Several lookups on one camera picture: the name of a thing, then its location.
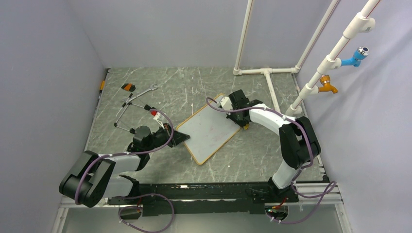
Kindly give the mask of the yellow framed whiteboard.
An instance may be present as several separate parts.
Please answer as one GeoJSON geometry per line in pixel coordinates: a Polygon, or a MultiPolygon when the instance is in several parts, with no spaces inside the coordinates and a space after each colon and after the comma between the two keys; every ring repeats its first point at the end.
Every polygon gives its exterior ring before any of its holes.
{"type": "Polygon", "coordinates": [[[228,119],[226,113],[205,104],[175,129],[190,136],[184,146],[196,164],[202,165],[240,131],[241,127],[228,119]]]}

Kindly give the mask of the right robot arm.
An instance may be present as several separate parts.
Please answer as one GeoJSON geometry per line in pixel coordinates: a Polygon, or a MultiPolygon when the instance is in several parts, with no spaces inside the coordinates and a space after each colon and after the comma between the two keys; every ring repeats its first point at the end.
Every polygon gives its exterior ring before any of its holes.
{"type": "Polygon", "coordinates": [[[305,116],[286,116],[260,100],[249,100],[241,89],[223,97],[219,104],[230,111],[227,118],[240,127],[257,123],[279,136],[283,161],[269,180],[268,196],[273,201],[282,200],[298,171],[321,152],[310,120],[305,116]]]}

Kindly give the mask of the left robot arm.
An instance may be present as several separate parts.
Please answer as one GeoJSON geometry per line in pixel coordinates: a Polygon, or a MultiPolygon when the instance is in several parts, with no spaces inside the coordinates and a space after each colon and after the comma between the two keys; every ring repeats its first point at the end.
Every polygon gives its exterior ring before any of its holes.
{"type": "Polygon", "coordinates": [[[141,194],[140,183],[125,172],[144,169],[150,153],[165,146],[173,148],[190,139],[190,135],[173,130],[168,123],[156,132],[140,126],[130,133],[134,137],[125,152],[102,155],[84,151],[61,181],[59,193],[87,207],[113,197],[121,197],[128,204],[135,203],[141,194]]]}

